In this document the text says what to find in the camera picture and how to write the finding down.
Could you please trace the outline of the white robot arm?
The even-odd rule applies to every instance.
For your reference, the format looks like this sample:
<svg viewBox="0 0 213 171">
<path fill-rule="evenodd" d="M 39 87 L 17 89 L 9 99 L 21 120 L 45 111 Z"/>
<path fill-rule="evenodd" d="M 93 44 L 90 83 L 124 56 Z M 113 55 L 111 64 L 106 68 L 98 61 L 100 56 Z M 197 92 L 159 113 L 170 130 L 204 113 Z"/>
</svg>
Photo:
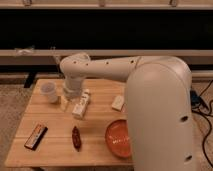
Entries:
<svg viewBox="0 0 213 171">
<path fill-rule="evenodd" d="M 78 97 L 86 77 L 125 84 L 125 111 L 134 171 L 196 171 L 190 102 L 191 71 L 172 56 L 92 60 L 85 53 L 60 62 L 64 93 Z"/>
</svg>

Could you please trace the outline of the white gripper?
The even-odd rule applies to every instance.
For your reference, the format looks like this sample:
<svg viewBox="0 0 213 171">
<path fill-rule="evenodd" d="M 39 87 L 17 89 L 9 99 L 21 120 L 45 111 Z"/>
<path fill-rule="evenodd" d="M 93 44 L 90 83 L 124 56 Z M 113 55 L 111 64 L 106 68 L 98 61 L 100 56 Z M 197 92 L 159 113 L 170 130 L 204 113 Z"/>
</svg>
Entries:
<svg viewBox="0 0 213 171">
<path fill-rule="evenodd" d="M 67 99 L 74 99 L 79 97 L 82 94 L 82 86 L 81 85 L 76 85 L 74 87 L 68 87 L 66 84 L 63 84 L 63 95 L 67 98 Z M 66 111 L 70 101 L 67 100 L 64 96 L 61 97 L 61 109 L 63 111 Z M 77 106 L 83 106 L 83 98 L 81 97 L 76 105 Z"/>
</svg>

